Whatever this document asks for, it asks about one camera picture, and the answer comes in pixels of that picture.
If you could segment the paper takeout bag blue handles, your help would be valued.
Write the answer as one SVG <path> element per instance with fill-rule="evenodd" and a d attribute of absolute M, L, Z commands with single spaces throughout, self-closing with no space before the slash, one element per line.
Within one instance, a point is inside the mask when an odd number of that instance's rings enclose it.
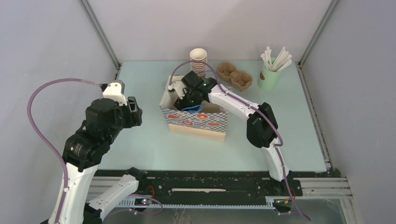
<path fill-rule="evenodd" d="M 178 93 L 181 92 L 182 75 L 168 78 L 171 85 L 176 88 L 175 92 L 169 92 L 169 84 L 160 101 L 160 109 L 171 132 L 189 135 L 193 137 L 224 142 L 228 111 L 223 107 L 203 101 L 198 104 L 196 112 L 176 109 L 174 103 Z"/>

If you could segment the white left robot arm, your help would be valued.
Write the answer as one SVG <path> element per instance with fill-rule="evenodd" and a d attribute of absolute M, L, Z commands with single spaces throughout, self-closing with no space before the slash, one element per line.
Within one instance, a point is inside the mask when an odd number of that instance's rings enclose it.
<path fill-rule="evenodd" d="M 126 105 L 100 98 L 87 107 L 85 116 L 81 127 L 65 142 L 62 159 L 68 184 L 60 191 L 54 212 L 45 224 L 100 224 L 125 197 L 143 194 L 148 188 L 146 174 L 132 167 L 106 192 L 86 200 L 103 155 L 122 129 L 142 124 L 142 109 L 135 97 L 128 97 Z"/>

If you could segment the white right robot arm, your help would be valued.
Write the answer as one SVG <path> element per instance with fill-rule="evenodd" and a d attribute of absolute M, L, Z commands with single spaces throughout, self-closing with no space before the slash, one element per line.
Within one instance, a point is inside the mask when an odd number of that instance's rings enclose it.
<path fill-rule="evenodd" d="M 199 78 L 193 71 L 184 76 L 171 75 L 167 90 L 177 94 L 174 106 L 179 110 L 192 108 L 206 101 L 245 121 L 247 140 L 253 146 L 263 149 L 270 177 L 274 179 L 271 183 L 273 192 L 284 195 L 289 191 L 290 182 L 286 179 L 289 169 L 279 149 L 283 145 L 283 140 L 269 104 L 248 101 L 228 90 L 217 79 Z"/>

